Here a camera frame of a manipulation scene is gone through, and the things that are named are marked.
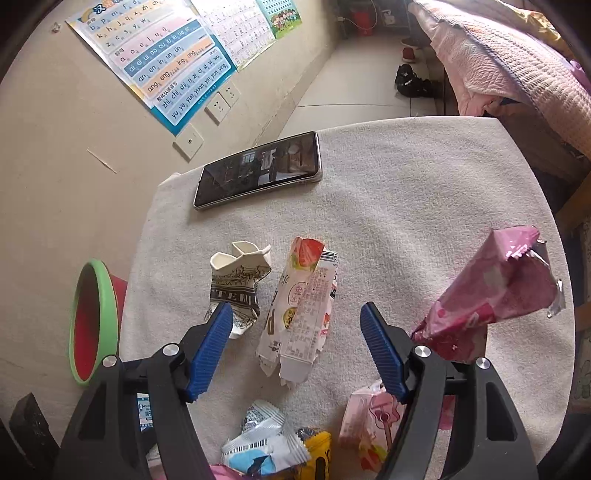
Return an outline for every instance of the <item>electrical outlet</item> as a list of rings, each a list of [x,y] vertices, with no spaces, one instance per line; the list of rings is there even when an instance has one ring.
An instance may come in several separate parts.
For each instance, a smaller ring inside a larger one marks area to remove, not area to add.
[[[186,157],[187,161],[191,161],[197,150],[201,148],[201,145],[203,145],[203,137],[199,135],[199,132],[191,124],[188,124],[173,142],[173,147],[179,150]]]
[[[224,117],[230,111],[230,106],[220,95],[220,92],[216,93],[211,101],[205,107],[205,111],[212,117],[213,121],[218,125],[222,123]]]
[[[240,97],[240,92],[232,82],[224,83],[222,88],[220,88],[220,93],[230,108],[234,106],[234,103],[236,103],[238,97]]]

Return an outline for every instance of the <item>white towel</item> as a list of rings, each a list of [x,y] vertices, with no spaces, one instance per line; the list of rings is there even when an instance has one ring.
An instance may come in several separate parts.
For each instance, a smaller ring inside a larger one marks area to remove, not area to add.
[[[319,132],[323,180],[259,194],[204,212],[192,201],[200,169],[158,188],[134,259],[121,330],[124,360],[152,355],[203,321],[210,256],[229,241],[271,244],[271,274],[259,284],[261,319],[230,340],[209,391],[190,406],[210,462],[234,438],[257,398],[300,426],[333,434],[331,474],[372,478],[336,439],[349,395],[378,377],[359,330],[359,310],[376,303],[411,332],[484,241],[490,228],[537,226],[548,240],[567,309],[489,328],[487,356],[511,394],[540,460],[556,440],[574,360],[569,271],[544,195],[496,119],[409,118]],[[292,239],[319,238],[339,253],[339,289],[322,354],[290,391],[267,378],[255,356],[264,316]],[[448,434],[438,438],[429,477],[441,471]]]

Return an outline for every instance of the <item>yellow wrapper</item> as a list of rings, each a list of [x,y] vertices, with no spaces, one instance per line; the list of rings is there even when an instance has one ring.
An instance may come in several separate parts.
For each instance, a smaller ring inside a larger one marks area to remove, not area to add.
[[[265,477],[265,480],[329,480],[331,441],[329,432],[317,433],[304,442],[312,460]]]

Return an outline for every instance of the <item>phone screen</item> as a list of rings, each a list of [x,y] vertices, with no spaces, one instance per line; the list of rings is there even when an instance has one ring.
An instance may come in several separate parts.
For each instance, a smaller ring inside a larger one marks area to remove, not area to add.
[[[314,132],[283,138],[206,165],[195,207],[314,177],[319,168]]]

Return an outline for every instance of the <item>pink candy wrapper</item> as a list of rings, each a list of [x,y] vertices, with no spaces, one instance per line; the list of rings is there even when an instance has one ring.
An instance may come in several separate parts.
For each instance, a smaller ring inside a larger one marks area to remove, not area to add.
[[[210,467],[216,480],[242,480],[244,478],[239,472],[226,465],[210,465]],[[166,475],[162,473],[160,476],[155,477],[155,480],[166,480]]]
[[[564,308],[562,282],[550,271],[545,242],[533,226],[492,230],[478,252],[433,304],[413,341],[446,360],[484,356],[486,325],[548,309]],[[446,397],[440,428],[450,429],[453,397]]]
[[[379,472],[392,447],[405,405],[386,392],[381,380],[352,393],[340,427],[341,447],[358,449],[363,470]]]

